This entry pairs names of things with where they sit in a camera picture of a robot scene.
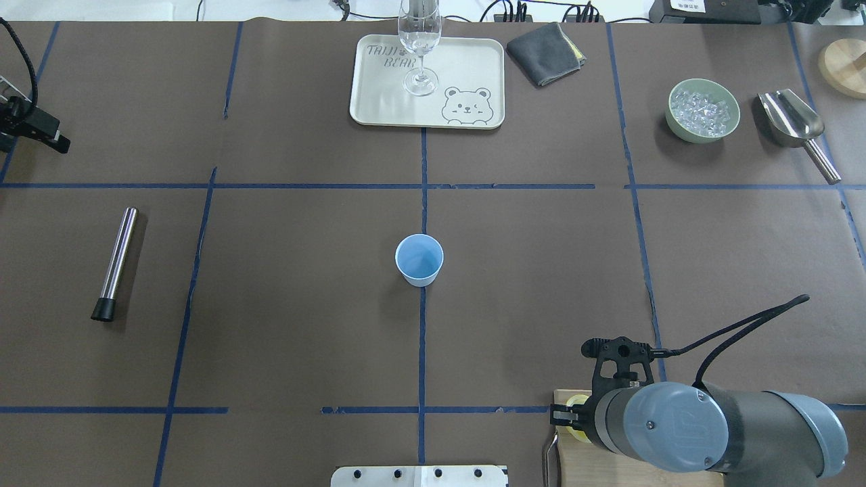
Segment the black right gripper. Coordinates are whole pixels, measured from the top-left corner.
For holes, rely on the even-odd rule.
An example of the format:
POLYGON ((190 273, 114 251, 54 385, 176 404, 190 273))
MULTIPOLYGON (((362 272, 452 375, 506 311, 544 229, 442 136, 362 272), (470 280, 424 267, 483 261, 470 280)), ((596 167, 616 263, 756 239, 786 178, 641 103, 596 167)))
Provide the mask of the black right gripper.
POLYGON ((596 425, 596 412, 598 404, 604 394, 593 394, 586 398, 583 403, 575 404, 550 404, 551 425, 566 427, 582 432, 587 440, 601 440, 600 432, 596 425))

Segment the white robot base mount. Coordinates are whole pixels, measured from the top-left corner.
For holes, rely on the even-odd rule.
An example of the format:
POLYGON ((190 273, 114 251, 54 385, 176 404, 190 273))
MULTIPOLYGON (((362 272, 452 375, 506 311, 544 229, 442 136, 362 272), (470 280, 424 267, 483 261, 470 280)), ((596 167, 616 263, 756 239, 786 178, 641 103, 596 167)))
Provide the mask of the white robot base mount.
POLYGON ((508 486, 507 468, 498 465, 344 466, 331 486, 508 486))

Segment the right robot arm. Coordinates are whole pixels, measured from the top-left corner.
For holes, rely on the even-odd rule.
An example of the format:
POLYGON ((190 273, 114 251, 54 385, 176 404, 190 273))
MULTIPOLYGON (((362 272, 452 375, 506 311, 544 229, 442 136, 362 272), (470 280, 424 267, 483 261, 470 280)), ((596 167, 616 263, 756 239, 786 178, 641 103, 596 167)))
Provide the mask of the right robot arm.
POLYGON ((565 432, 597 450, 677 474, 712 472, 726 486, 817 486, 846 465, 848 437, 825 403, 665 381, 572 394, 552 404, 551 443, 565 432))

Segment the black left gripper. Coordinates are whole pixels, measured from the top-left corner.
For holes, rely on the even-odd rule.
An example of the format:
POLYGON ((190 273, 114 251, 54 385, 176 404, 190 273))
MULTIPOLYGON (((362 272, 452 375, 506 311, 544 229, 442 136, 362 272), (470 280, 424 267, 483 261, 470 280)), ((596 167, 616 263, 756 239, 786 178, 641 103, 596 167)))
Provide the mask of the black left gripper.
POLYGON ((10 152, 18 137, 34 139, 60 154, 67 154, 70 141, 60 132, 60 122, 25 97, 11 96, 1 103, 1 151, 10 152))

